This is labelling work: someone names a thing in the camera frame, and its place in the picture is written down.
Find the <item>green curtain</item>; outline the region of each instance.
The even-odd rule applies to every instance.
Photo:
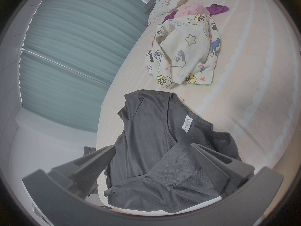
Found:
[[[141,0],[43,0],[20,60],[22,106],[97,132],[101,103],[145,30]]]

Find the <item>mattress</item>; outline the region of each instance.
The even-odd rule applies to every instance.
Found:
[[[300,44],[273,0],[187,0],[180,8],[203,1],[229,11],[213,16],[221,50],[210,86],[181,84],[161,88],[145,66],[145,54],[162,15],[137,41],[118,71],[102,103],[97,149],[115,143],[123,131],[117,112],[124,95],[138,89],[175,92],[187,107],[211,122],[215,131],[229,132],[241,159],[255,167],[272,168],[283,155],[298,126],[301,109]],[[105,201],[103,173],[98,178]]]

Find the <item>purple satin garment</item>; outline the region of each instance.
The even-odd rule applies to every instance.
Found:
[[[229,10],[228,7],[226,6],[221,6],[221,5],[217,5],[217,4],[212,4],[210,7],[207,7],[207,10],[210,13],[210,16],[212,15],[216,15],[219,13],[223,13]]]
[[[216,15],[216,14],[219,14],[219,13],[226,12],[226,11],[229,10],[229,8],[226,7],[226,6],[222,6],[222,5],[212,4],[212,5],[210,5],[210,7],[207,7],[207,10],[209,11],[210,16],[212,16],[212,15]],[[169,19],[174,18],[174,16],[175,16],[175,14],[177,13],[177,11],[173,11],[170,15],[167,15],[167,16],[164,18],[163,23],[164,23],[166,20],[169,20]]]

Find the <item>white clothing tag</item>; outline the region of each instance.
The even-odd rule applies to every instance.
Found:
[[[186,133],[188,132],[189,128],[190,128],[190,125],[191,125],[191,122],[193,121],[193,119],[191,117],[189,117],[188,115],[186,115],[186,118],[185,118],[185,121],[184,121],[184,124],[182,126],[182,129],[184,131],[186,131]]]

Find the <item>floral pillow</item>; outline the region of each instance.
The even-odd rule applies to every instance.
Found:
[[[157,0],[155,7],[148,17],[148,24],[154,21],[157,17],[181,6],[185,3],[185,1],[186,0]]]

